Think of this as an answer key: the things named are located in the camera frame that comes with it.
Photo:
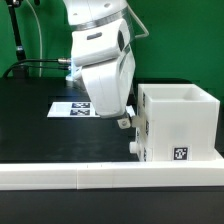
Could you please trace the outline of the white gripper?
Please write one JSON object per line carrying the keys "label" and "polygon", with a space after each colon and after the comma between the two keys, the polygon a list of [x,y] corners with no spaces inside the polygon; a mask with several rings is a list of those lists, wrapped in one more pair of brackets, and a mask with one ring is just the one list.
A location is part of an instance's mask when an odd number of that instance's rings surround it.
{"label": "white gripper", "polygon": [[130,128],[125,107],[135,71],[127,22],[112,23],[72,33],[72,62],[81,77],[96,112],[104,118],[121,116],[120,128]]}

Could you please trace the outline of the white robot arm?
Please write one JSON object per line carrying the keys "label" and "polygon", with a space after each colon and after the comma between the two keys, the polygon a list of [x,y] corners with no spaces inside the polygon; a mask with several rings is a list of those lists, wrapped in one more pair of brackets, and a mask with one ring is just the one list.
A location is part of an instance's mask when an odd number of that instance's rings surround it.
{"label": "white robot arm", "polygon": [[114,118],[119,126],[132,126],[126,105],[135,72],[131,42],[133,23],[142,21],[127,0],[63,0],[72,28],[71,72],[67,79],[83,88],[102,118]]}

